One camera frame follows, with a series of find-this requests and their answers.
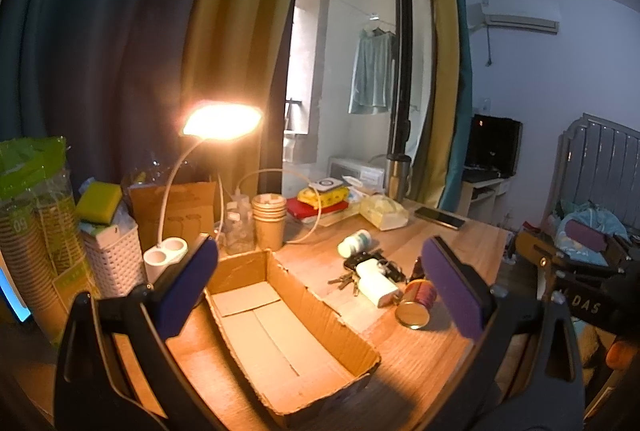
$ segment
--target black phone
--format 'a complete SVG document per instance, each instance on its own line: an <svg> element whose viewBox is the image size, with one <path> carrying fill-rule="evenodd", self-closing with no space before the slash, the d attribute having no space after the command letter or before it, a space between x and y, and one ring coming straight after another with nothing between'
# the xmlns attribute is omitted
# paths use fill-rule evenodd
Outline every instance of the black phone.
<svg viewBox="0 0 640 431"><path fill-rule="evenodd" d="M415 210L415 215L422 220L433 221L456 231L465 224L465 220L462 218L429 207L418 207Z"/></svg>

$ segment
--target tv stand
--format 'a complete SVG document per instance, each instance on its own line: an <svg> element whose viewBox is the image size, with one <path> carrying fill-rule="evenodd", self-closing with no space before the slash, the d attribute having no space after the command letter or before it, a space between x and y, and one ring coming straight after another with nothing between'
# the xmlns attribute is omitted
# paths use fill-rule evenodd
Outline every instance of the tv stand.
<svg viewBox="0 0 640 431"><path fill-rule="evenodd" d="M494 178L484 182L463 182L456 214L492 223L495 199L509 190L509 180L510 178Z"/></svg>

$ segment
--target plastic basket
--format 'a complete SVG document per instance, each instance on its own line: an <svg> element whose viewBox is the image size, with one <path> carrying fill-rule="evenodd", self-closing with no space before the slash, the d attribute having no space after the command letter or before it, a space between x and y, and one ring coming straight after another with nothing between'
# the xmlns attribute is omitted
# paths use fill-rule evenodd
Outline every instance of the plastic basket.
<svg viewBox="0 0 640 431"><path fill-rule="evenodd" d="M82 239L95 283L103 297L127 295L133 287L146 282L137 225L104 248L100 248L89 234L82 233Z"/></svg>

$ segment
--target red book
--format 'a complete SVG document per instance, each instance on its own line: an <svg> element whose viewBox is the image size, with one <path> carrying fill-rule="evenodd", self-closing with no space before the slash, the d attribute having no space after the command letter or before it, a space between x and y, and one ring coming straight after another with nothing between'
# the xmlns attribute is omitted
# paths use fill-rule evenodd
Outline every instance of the red book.
<svg viewBox="0 0 640 431"><path fill-rule="evenodd" d="M322 214L325 213L333 213L334 211L342 211L349 207L349 204L346 201L338 202L331 207L322 208ZM311 207L309 204L305 204L305 202L301 202L297 198L289 198L287 199L287 211L291 213L291 215L298 220L302 220L303 218L308 218L311 216L317 216L318 210Z"/></svg>

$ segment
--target metal headboard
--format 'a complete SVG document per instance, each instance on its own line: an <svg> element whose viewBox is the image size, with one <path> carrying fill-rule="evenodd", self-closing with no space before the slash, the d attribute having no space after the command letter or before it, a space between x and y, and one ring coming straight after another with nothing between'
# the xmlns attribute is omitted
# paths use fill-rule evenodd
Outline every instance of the metal headboard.
<svg viewBox="0 0 640 431"><path fill-rule="evenodd" d="M592 201L640 229L640 132L583 114L561 135L545 217L560 199Z"/></svg>

